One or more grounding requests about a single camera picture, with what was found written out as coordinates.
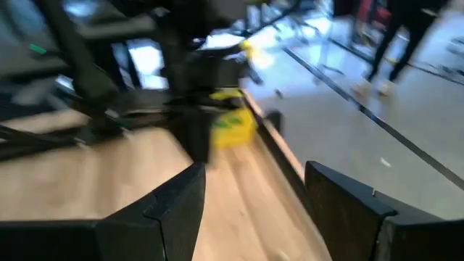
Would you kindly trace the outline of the yellow plastic basket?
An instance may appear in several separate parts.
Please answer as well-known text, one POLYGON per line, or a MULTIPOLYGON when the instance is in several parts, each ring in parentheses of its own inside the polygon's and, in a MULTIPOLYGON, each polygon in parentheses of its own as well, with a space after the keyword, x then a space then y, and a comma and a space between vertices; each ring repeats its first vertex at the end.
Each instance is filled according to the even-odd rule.
POLYGON ((249 143, 257 130, 257 123, 250 109, 236 109, 219 116, 218 120, 227 120, 230 128, 214 128, 212 125, 212 143, 217 148, 227 148, 249 143))

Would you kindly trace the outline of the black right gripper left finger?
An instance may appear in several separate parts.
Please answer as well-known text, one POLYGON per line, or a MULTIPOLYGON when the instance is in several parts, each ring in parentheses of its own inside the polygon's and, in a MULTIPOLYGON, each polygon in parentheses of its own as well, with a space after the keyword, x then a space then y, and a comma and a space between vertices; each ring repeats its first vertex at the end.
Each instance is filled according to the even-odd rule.
POLYGON ((101 261, 191 261, 206 175, 194 163, 96 226, 101 261))

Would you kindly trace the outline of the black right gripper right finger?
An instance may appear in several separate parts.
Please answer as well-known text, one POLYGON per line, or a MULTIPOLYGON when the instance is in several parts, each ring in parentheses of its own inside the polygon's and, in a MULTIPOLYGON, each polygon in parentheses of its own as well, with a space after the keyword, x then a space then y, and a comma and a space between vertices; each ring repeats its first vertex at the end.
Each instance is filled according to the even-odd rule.
POLYGON ((316 161, 307 161, 304 184, 316 224, 333 261, 373 261, 385 218, 397 211, 373 188, 316 161))

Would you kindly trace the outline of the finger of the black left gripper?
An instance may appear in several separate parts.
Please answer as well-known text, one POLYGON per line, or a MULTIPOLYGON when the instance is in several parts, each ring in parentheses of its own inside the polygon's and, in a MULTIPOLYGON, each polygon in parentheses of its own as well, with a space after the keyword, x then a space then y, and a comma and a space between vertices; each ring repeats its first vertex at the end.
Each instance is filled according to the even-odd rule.
POLYGON ((186 110, 178 126, 178 140, 194 162, 208 163, 212 115, 200 109, 186 110))

